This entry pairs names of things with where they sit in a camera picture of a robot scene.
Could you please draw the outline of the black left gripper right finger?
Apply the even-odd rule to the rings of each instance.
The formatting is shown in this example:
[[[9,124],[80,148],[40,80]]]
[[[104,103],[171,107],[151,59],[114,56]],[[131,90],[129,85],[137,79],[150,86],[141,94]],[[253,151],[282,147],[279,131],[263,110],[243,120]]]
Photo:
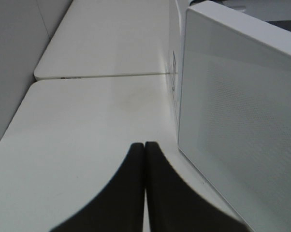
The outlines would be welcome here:
[[[247,232],[245,224],[196,193],[157,142],[145,144],[146,197],[152,232]]]

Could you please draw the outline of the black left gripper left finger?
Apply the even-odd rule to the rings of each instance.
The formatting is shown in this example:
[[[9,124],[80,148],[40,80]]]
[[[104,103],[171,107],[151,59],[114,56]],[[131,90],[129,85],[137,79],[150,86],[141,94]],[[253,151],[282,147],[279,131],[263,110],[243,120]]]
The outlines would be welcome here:
[[[131,144],[107,185],[54,232],[141,232],[145,205],[145,147]]]

